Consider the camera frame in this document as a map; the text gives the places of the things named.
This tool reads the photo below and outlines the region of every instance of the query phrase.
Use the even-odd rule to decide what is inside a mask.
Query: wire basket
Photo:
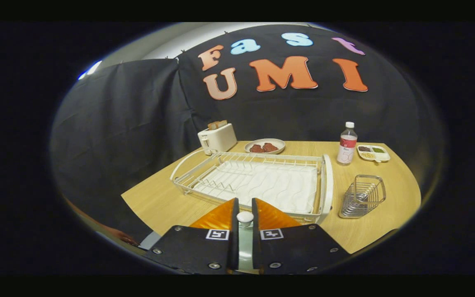
[[[359,174],[343,196],[339,216],[360,218],[386,200],[386,188],[381,177]]]

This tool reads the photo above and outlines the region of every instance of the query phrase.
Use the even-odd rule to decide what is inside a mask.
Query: toaster
[[[232,124],[226,124],[215,130],[202,130],[198,133],[198,137],[206,155],[226,152],[238,143]]]

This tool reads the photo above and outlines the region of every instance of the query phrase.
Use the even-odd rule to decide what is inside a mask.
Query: white dish rack
[[[332,204],[331,160],[322,157],[217,152],[179,177],[175,173],[194,152],[175,167],[170,180],[184,194],[197,193],[219,201],[238,198],[251,209],[259,198],[293,218],[320,224]]]

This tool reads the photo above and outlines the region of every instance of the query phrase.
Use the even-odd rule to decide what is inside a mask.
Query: meat
[[[266,153],[269,153],[269,152],[277,151],[278,148],[275,147],[274,145],[272,145],[272,143],[266,142],[266,143],[263,145],[263,150],[264,150]]]
[[[265,151],[261,148],[259,144],[255,144],[250,148],[251,153],[264,153]]]

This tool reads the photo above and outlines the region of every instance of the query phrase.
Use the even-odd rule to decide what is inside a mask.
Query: table
[[[245,152],[249,141],[238,141],[229,152]],[[320,226],[350,254],[375,242],[389,231],[400,228],[421,205],[421,192],[408,166],[384,143],[379,145],[390,154],[388,162],[376,163],[362,159],[356,152],[348,166],[336,163],[338,141],[285,141],[280,155],[322,156],[328,154],[332,162],[334,188],[332,207]],[[169,177],[183,158],[165,167],[122,194],[134,213],[159,235],[176,224],[190,226],[220,203],[203,199],[196,194],[183,194]],[[186,160],[175,176],[180,176],[209,156],[198,153]],[[386,200],[369,214],[357,219],[338,216],[343,195],[358,174],[378,175],[386,186]]]

